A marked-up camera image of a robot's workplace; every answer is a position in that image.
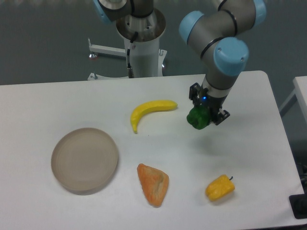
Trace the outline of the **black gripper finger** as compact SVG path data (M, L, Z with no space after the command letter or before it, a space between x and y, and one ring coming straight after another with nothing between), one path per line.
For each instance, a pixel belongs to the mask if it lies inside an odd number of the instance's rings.
M223 108L215 109L211 108L210 109L210 123L215 124L216 126L221 124L223 121L225 121L229 116L230 113Z
M202 95L203 88L198 84L194 83L189 88L189 99L192 101L194 106L199 106L202 104L203 95Z

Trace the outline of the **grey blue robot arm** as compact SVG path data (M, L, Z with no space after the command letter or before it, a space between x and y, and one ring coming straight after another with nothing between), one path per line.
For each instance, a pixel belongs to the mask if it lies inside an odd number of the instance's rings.
M116 23L124 40L129 78L155 77L159 39L166 28L164 15L151 0L96 0L100 19ZM222 108L239 74L244 70L249 50L237 35L252 29L266 18L261 0L220 0L217 12L206 16L200 11L187 14L179 25L179 33L204 62L208 71L201 84L189 88L193 108L187 121L196 129L218 125L229 117Z

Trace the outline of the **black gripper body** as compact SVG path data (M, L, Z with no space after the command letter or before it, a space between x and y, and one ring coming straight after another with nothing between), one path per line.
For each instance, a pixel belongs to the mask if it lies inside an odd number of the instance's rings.
M207 107L211 113L217 114L220 109L222 109L222 105L226 99L226 97L213 97L209 95L208 89L202 89L199 92L200 105Z

